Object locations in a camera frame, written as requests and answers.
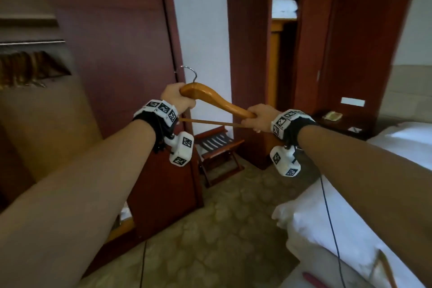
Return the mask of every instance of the wristband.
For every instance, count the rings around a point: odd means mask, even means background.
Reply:
[[[300,130],[309,125],[318,125],[309,115],[299,110],[288,110],[278,115],[271,123],[273,133],[287,146],[299,146]]]
[[[155,131],[156,142],[154,152],[165,148],[164,137],[171,137],[178,121],[178,112],[174,105],[165,100],[150,100],[133,115],[133,121],[140,119],[146,121]]]

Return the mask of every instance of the forearm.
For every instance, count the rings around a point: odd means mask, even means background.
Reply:
[[[425,285],[432,285],[432,172],[318,126],[301,129],[298,141],[376,234]]]
[[[154,142],[153,129],[133,121],[20,196],[0,216],[0,286],[76,283],[105,241]]]

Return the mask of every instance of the closet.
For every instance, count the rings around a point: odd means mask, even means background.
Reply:
[[[72,73],[44,81],[46,88],[0,91],[0,139],[10,142],[1,153],[33,182],[127,125],[167,84],[184,81],[173,0],[9,1],[2,52],[43,50]],[[176,167],[167,150],[151,154],[127,200],[132,219],[111,232],[88,272],[202,206],[196,164]]]
[[[300,109],[344,134],[373,132],[410,0],[294,0],[296,19],[272,18],[273,0],[228,0],[232,102]],[[323,120],[328,111],[341,120]],[[270,164],[272,134],[234,128],[238,153]]]

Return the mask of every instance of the folded towel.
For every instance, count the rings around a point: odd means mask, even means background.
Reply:
[[[298,9],[294,0],[273,0],[272,18],[297,18]]]

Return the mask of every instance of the black cable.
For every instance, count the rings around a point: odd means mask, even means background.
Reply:
[[[144,243],[143,263],[141,266],[141,280],[139,282],[139,288],[143,288],[143,276],[144,276],[144,260],[146,259],[147,240]]]
[[[327,209],[327,215],[328,215],[328,220],[330,222],[330,227],[331,227],[331,232],[333,234],[333,239],[334,239],[334,244],[336,245],[336,251],[338,253],[337,255],[337,261],[339,263],[339,274],[340,274],[340,280],[342,281],[342,285],[343,288],[347,288],[345,285],[345,281],[343,280],[343,275],[342,275],[342,265],[340,263],[340,254],[339,254],[339,247],[337,246],[337,241],[336,241],[336,235],[334,234],[334,230],[333,230],[333,225],[331,223],[331,218],[330,218],[330,212],[328,210],[328,205],[327,205],[327,198],[325,198],[325,191],[324,191],[324,183],[323,183],[323,177],[320,177],[321,179],[321,188],[323,189],[323,196],[324,196],[324,202],[325,202],[325,208]]]

